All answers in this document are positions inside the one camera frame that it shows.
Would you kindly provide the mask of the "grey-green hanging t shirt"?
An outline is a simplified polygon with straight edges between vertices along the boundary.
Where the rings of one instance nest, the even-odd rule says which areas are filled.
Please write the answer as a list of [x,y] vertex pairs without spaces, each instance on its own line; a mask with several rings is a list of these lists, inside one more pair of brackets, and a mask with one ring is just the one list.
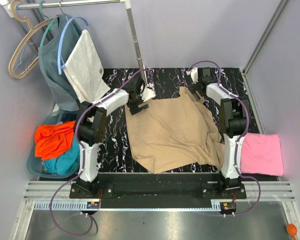
[[57,32],[51,42],[38,48],[40,70],[60,109],[74,112],[80,102],[65,73],[65,63],[85,30],[67,14],[58,14]]

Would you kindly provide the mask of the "metal clothes rack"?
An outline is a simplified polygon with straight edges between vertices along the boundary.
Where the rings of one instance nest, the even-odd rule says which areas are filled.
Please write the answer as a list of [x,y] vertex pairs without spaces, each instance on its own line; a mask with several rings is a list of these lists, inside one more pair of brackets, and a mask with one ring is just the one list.
[[21,54],[23,47],[26,43],[30,40],[30,38],[40,29],[47,26],[49,24],[48,20],[44,20],[38,23],[36,26],[32,25],[31,21],[28,17],[20,17],[17,14],[17,10],[32,10],[38,9],[40,6],[43,9],[49,8],[63,8],[63,7],[74,7],[74,6],[84,6],[84,5],[101,5],[101,4],[112,4],[112,3],[122,3],[125,6],[127,18],[129,22],[129,27],[132,35],[135,55],[137,64],[140,70],[145,68],[142,60],[141,50],[138,42],[137,32],[135,28],[135,22],[133,19],[132,13],[132,3],[130,0],[71,0],[71,1],[60,1],[60,2],[51,2],[51,3],[42,3],[41,5],[38,3],[24,3],[21,0],[0,0],[0,5],[4,8],[7,14],[14,18],[15,20],[19,21],[20,23],[25,23],[29,30],[25,34],[22,41],[19,43],[18,47],[14,51],[9,64],[8,64],[8,71],[10,75],[15,79],[22,79],[24,78],[39,62],[39,58],[36,57],[30,64],[25,68],[24,71],[21,73],[16,73],[14,70],[14,66],[17,62],[17,57]]

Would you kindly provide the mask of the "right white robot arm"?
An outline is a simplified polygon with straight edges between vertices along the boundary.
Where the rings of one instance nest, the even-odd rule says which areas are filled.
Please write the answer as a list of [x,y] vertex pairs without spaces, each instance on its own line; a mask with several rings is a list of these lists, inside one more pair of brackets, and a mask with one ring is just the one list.
[[219,106],[219,128],[225,144],[221,174],[226,180],[237,179],[241,173],[243,141],[250,125],[249,100],[226,90],[208,67],[194,67],[186,74],[192,80],[189,90],[197,100],[208,97]]

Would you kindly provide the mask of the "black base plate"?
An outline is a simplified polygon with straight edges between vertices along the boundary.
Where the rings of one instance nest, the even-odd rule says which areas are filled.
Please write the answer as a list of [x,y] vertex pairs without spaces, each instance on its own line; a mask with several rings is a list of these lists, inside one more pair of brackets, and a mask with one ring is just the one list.
[[219,173],[100,173],[93,183],[71,184],[71,199],[101,199],[106,210],[208,210],[213,201],[245,200],[240,179],[227,188]]

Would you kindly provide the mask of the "orange t shirt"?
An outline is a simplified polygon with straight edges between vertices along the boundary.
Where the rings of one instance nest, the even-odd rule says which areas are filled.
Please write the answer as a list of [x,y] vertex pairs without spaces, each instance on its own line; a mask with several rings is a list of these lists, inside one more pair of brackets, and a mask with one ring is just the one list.
[[34,156],[42,161],[59,157],[72,147],[74,121],[39,125],[34,133]]

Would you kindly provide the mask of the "beige t shirt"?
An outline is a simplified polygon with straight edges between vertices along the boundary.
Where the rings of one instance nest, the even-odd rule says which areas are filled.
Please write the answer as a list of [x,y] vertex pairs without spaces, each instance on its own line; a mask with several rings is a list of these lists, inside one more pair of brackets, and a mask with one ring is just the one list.
[[132,158],[153,174],[198,163],[220,170],[225,145],[212,112],[187,87],[179,97],[151,99],[148,108],[132,115],[125,108]]

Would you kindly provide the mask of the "blue plastic laundry basket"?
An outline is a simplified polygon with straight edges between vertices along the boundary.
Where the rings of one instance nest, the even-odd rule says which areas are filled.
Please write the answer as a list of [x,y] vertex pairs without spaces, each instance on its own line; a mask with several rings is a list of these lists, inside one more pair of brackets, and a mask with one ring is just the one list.
[[[55,125],[60,122],[69,122],[75,121],[77,118],[76,111],[65,111],[65,110],[57,110],[52,112],[43,122],[43,125]],[[30,155],[27,160],[27,169],[30,174],[44,179],[66,179],[73,175],[77,170],[74,169],[67,174],[54,174],[50,173],[44,167],[41,158],[35,157],[35,144],[32,147]]]

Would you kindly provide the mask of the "white hanging t shirt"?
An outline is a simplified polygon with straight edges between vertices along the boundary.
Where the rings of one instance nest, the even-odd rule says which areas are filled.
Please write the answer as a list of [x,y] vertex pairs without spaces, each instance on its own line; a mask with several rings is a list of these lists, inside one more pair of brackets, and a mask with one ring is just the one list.
[[103,80],[104,68],[86,29],[81,32],[63,72],[80,103],[97,101],[110,90]]

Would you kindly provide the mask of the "aluminium frame rail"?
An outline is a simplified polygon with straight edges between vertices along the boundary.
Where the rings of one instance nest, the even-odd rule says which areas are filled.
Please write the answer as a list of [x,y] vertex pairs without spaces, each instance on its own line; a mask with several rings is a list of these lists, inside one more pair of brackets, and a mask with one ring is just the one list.
[[290,0],[280,0],[279,4],[277,5],[272,17],[270,18],[265,30],[263,31],[261,38],[259,39],[256,47],[254,48],[249,60],[247,61],[245,67],[242,69],[242,72],[246,75],[249,70],[252,68],[254,62],[258,58],[261,50],[263,49],[264,45],[266,44],[268,38],[270,37],[271,33],[273,32],[276,24],[278,23],[279,19],[281,18],[282,14],[284,13],[285,9],[287,8]]

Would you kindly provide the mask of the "folded pink t shirt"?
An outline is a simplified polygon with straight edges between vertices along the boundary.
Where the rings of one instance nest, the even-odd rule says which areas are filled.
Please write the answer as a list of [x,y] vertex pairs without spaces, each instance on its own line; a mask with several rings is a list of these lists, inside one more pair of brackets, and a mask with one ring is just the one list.
[[242,144],[240,170],[244,174],[283,176],[284,166],[279,136],[247,133]]

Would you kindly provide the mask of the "orange ball tool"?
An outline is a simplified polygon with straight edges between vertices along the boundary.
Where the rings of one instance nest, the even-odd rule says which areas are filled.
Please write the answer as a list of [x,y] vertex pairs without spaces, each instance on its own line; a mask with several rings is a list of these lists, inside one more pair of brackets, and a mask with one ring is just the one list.
[[298,229],[294,224],[288,224],[286,227],[286,231],[292,237],[292,240],[297,240]]

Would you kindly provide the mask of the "teal blue t shirt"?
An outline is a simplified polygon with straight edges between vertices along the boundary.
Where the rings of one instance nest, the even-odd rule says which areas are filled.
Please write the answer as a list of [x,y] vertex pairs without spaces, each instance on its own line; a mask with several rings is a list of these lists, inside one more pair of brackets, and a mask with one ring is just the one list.
[[46,170],[55,175],[66,175],[76,171],[80,165],[80,146],[73,138],[71,148],[57,158],[51,158],[42,162]]

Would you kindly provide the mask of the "green hanger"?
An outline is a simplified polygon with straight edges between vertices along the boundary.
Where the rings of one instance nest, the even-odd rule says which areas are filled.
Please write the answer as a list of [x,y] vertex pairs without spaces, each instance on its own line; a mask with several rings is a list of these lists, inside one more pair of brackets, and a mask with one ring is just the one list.
[[56,15],[54,18],[50,18],[43,12],[43,3],[45,3],[45,2],[46,2],[45,0],[41,0],[39,2],[39,12],[47,20],[47,26],[45,27],[44,33],[42,35],[40,47],[43,47],[45,42],[49,43],[53,40],[54,37],[51,34],[51,32],[53,32],[56,29],[57,21],[59,18],[58,15]]

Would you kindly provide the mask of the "beige wooden hanger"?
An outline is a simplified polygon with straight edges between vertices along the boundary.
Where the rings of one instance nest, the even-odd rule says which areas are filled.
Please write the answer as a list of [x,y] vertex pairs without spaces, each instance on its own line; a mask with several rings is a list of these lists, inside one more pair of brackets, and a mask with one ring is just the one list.
[[27,32],[27,34],[24,36],[24,38],[21,40],[21,42],[19,43],[18,47],[16,48],[16,50],[14,51],[10,62],[8,64],[8,71],[10,73],[10,75],[16,79],[22,79],[24,78],[34,67],[35,65],[39,62],[39,57],[37,56],[32,63],[29,64],[28,67],[25,68],[25,70],[21,73],[16,73],[16,71],[14,70],[15,64],[18,60],[18,57],[21,55],[22,50],[24,49],[24,47],[26,46],[27,42],[30,40],[30,38],[39,30],[41,30],[43,27],[47,26],[49,24],[48,20],[44,20],[42,22],[40,22],[39,24],[37,24],[36,26],[33,26],[30,19],[28,17],[21,17],[19,16],[19,14],[17,13],[17,7],[19,6],[18,4],[23,4],[23,2],[21,0],[13,0],[10,3],[10,10],[11,13],[13,15],[13,17],[19,21],[20,23],[26,23],[26,25],[28,26],[29,30]]

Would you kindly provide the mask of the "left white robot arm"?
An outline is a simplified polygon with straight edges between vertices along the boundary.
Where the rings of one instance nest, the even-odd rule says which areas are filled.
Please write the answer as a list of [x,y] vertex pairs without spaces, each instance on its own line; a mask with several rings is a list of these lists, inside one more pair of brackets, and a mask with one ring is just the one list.
[[140,113],[149,107],[146,101],[155,96],[152,83],[132,78],[101,99],[81,104],[73,130],[80,151],[78,178],[84,182],[80,192],[85,197],[93,198],[98,193],[98,186],[93,181],[98,175],[97,154],[105,136],[107,117],[124,105],[131,115]]

